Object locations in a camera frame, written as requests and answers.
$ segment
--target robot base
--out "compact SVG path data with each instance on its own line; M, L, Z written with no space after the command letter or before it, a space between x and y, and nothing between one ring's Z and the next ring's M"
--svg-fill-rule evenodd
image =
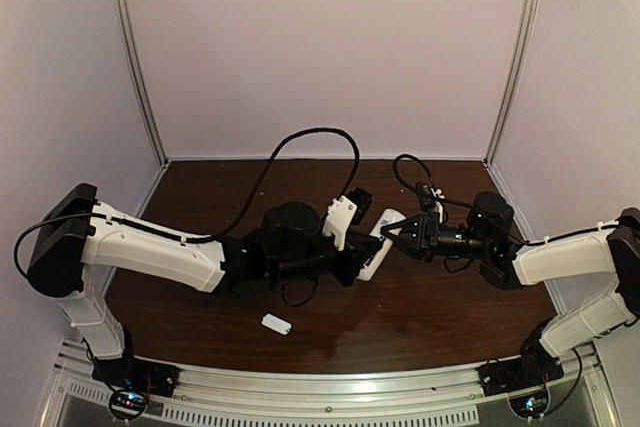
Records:
M561 379L564 376L562 366L556 365L555 362L547 364L544 370L548 375L548 382ZM522 357L488 363L479 367L478 374L484 395L488 397L490 395L515 392L531 387L539 387L542 384L542 379L538 378L521 379L519 373L522 373L522 371Z
M130 375L129 369L121 362L110 361L100 362L100 367L94 367L91 377L99 382L104 382L119 388L132 388L136 392L145 393L148 389L148 381L151 382L151 394L161 397L173 397L176 381L178 378L178 368L173 365L149 362L147 360L133 359L133 371L135 376Z
M133 356L131 333L125 326L124 352L119 359L99 360L93 362L91 377L95 380L146 393L151 383L151 394L161 397L172 397L176 387L179 369L174 365L141 360Z

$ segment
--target white block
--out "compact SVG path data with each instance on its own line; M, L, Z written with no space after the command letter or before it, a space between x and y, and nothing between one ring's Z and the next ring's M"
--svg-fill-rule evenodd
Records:
M271 314L267 314L262 318L262 325L282 335L287 335L291 332L291 324L289 322L279 319L275 315Z

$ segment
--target brown wooden surface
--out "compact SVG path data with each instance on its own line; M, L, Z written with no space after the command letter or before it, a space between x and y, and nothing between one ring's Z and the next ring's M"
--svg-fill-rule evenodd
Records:
M429 162L451 198L471 201L495 190L479 162ZM162 179L145 218L206 233L233 219L263 162L175 162ZM341 189L349 161L278 161L244 222L244 234L262 213L302 200L324 211ZM418 170L403 166L411 181ZM354 185L374 196L360 226L368 232L382 211L418 212L415 197L393 179L389 161L365 161ZM451 224L466 212L451 208ZM292 289L304 298L307 286ZM171 362L284 373L363 373L414 370L516 354L521 342L554 314L543 285L504 292L488 285L476 266L447 274L442 262L413 261L392 251L371 282L341 287L321 280L311 303L293 309L278 292L235 300L120 270L107 296L114 315L133 333L136 353ZM280 336L260 325L272 313L293 324Z

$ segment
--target white backdrop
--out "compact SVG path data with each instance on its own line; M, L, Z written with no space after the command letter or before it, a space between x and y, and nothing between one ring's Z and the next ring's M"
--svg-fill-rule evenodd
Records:
M16 272L15 239L83 181L135 211L158 168L113 0L0 0L0 79L0 425L22 427L70 328Z
M594 225L640 206L640 2L540 0L496 166L533 234ZM558 281L568 307L610 276ZM626 421L636 426L640 327L598 343Z
M482 158L522 0L129 0L170 158L349 130L368 157ZM349 155L305 139L288 155Z

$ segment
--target white robotic arm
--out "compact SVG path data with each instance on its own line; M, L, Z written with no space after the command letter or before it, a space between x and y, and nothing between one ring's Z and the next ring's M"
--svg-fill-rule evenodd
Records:
M244 297L293 282L318 282L324 274L350 286L365 261L386 254L380 239L350 230L371 203L362 189L334 199L323 218L300 202L269 209L262 225L241 239L201 236L130 217L98 201L96 190L78 185L31 229L40 233L24 275L35 290L56 300L80 331L90 347L94 378L127 386L129 393L147 390L149 383L152 393L171 396L177 369L134 356L131 335L93 285L90 266L124 268L204 293ZM116 404L129 402L114 398Z
M518 280L522 285L534 285L574 275L616 274L607 237L617 225L618 221L600 223L594 232L523 247L513 261ZM635 321L637 317L627 308L618 287L619 280L614 280L578 309L551 320L540 336L540 344L549 355L559 357L621 324Z
M424 186L420 184L416 187L418 196L424 195L421 188ZM436 200L433 195L426 196ZM443 256L478 260L481 275L500 289L520 289L591 273L617 276L580 308L540 325L524 342L520 359L508 366L501 362L480 369L481 379L487 379L485 393L517 390L523 383L535 386L542 378L559 378L563 375L556 362L559 356L620 325L635 322L640 314L638 209L626 209L618 219L594 228L523 243L510 234L513 209L501 196L481 192L469 207L466 227L447 226L438 211L429 207L414 217L387 223L381 234L385 242L393 242L394 247L415 259L429 262L434 256ZM516 382L505 380L514 372Z

